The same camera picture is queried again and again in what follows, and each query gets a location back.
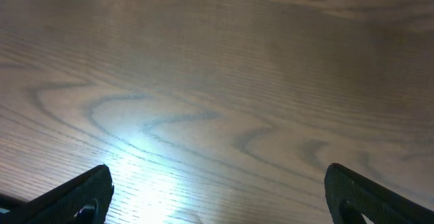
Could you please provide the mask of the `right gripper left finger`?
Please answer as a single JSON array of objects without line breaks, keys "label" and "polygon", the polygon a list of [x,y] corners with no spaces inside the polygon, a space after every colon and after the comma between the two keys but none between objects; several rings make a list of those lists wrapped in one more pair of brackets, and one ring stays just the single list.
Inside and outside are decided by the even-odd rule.
[{"label": "right gripper left finger", "polygon": [[1,223],[104,224],[113,193],[109,167],[99,165],[30,202],[1,196]]}]

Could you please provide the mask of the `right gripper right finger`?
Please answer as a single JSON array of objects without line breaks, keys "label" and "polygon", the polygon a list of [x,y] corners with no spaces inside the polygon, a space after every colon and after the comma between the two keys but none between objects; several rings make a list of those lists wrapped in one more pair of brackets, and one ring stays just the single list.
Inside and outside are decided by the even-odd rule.
[{"label": "right gripper right finger", "polygon": [[433,224],[433,211],[337,163],[324,178],[325,198],[334,224]]}]

